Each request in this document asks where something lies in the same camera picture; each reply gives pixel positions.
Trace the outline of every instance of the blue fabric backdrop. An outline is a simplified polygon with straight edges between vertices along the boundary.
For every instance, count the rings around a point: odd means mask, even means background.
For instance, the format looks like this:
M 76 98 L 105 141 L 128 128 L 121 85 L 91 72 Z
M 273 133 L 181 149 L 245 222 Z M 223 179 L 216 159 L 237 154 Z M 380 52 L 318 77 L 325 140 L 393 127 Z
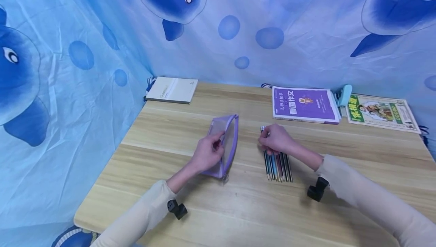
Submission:
M 436 155 L 436 0 L 0 0 L 0 245 L 72 217 L 151 76 L 406 98 Z

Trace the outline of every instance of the purple pencil case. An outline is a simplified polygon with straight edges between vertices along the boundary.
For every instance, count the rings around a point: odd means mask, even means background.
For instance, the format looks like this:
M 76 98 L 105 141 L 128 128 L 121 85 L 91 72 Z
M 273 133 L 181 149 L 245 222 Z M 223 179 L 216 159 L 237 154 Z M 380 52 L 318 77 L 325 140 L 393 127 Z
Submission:
M 221 144 L 224 146 L 224 155 L 215 166 L 203 172 L 204 175 L 222 179 L 224 183 L 229 179 L 229 169 L 238 144 L 238 123 L 239 116 L 237 114 L 212 119 L 207 135 L 214 135 L 224 130 L 225 133 L 220 138 Z

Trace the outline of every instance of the wooden desk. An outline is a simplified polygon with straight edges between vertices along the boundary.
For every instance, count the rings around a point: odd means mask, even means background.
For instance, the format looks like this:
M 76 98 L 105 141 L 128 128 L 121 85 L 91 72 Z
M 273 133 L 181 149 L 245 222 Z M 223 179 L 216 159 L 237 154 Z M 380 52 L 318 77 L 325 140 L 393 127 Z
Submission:
M 239 114 L 229 182 L 198 176 L 180 193 L 189 214 L 169 214 L 140 244 L 159 246 L 396 246 L 394 239 L 327 192 L 306 196 L 316 176 L 292 159 L 294 183 L 268 181 L 259 127 L 279 123 L 305 146 L 339 157 L 436 221 L 436 165 L 419 135 L 272 119 L 271 90 L 200 83 L 190 105 L 149 101 L 78 209 L 77 226 L 103 232 L 158 179 L 192 156 L 213 117 Z

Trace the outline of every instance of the book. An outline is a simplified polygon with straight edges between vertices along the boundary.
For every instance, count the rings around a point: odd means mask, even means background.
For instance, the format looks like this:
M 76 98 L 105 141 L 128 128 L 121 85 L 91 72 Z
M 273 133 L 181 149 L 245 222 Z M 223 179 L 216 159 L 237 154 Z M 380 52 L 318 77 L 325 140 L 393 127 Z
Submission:
M 147 93 L 147 101 L 190 104 L 198 80 L 158 77 Z
M 339 124 L 341 115 L 330 89 L 302 89 L 273 86 L 274 119 Z
M 348 122 L 421 134 L 404 99 L 380 98 L 352 93 L 347 105 Z

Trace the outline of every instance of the sweater sleeve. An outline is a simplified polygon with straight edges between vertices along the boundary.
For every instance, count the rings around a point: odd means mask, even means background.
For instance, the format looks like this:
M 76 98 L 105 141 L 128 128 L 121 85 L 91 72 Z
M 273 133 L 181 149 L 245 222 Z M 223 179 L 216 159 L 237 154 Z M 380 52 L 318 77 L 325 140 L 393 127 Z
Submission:
M 157 181 L 126 213 L 112 223 L 91 247 L 131 247 L 167 215 L 176 195 L 164 180 Z
M 339 159 L 326 155 L 316 171 L 338 198 L 391 233 L 401 247 L 436 246 L 436 225 Z

